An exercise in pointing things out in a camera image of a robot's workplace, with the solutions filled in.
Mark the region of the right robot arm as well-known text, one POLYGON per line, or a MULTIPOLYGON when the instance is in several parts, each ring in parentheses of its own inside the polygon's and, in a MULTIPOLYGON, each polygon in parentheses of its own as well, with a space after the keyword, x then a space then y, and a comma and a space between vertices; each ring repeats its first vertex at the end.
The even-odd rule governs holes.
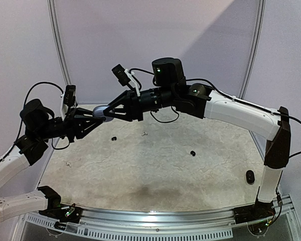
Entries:
POLYGON ((291 131, 287 109, 255 105, 219 91, 210 82, 202 84, 200 79, 188 85, 182 62, 177 58, 154 60, 152 69, 155 88, 140 91, 130 87, 109 103, 103 114, 128 122, 142 121, 145 112, 173 106, 181 113, 226 122, 266 138, 257 202, 249 209, 251 217, 260 219, 269 210, 268 203, 275 197, 289 160, 291 131))

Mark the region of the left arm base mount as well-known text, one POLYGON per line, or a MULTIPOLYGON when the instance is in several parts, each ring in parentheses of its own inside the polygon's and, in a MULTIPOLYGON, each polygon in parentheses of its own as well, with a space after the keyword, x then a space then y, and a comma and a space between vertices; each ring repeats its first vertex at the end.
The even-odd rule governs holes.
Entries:
POLYGON ((49 218, 54 218, 62 223, 79 223, 82 212, 83 209, 73 203, 72 205, 60 204, 57 208, 39 211, 39 214, 49 218))

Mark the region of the purple earbud charging case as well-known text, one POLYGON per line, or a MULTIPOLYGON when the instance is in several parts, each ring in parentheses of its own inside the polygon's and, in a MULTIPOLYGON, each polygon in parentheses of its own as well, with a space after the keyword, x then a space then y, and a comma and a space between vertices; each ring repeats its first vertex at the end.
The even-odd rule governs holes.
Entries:
POLYGON ((93 116, 99 117, 103 120, 104 123, 111 122, 113 120, 113 117, 108 117, 104 114, 104 111, 108 108, 107 105, 100 105, 96 106, 93 110, 93 116))

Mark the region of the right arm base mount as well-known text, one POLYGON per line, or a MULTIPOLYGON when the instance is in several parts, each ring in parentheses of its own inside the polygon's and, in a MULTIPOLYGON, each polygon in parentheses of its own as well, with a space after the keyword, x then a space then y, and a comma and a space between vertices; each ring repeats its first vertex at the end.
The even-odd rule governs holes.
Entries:
POLYGON ((264 219, 275 215, 273 202, 261 202, 257 198, 253 204, 233 208, 236 224, 264 219))

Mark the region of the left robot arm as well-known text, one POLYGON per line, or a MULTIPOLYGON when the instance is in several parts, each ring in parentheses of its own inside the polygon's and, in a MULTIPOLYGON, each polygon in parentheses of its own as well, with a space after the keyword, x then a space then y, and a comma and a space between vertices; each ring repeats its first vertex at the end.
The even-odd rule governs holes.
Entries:
MULTIPOLYGON (((62 117, 55 117, 54 112, 37 98, 25 104, 20 117, 25 124, 25 133, 0 158, 0 188, 39 161, 48 148, 49 139, 67 138, 72 143, 84 138, 106 119, 80 107, 69 107, 62 117)), ((0 197, 0 223, 32 211, 47 211, 54 218, 60 218, 65 212, 60 195, 49 186, 21 195, 0 197)))

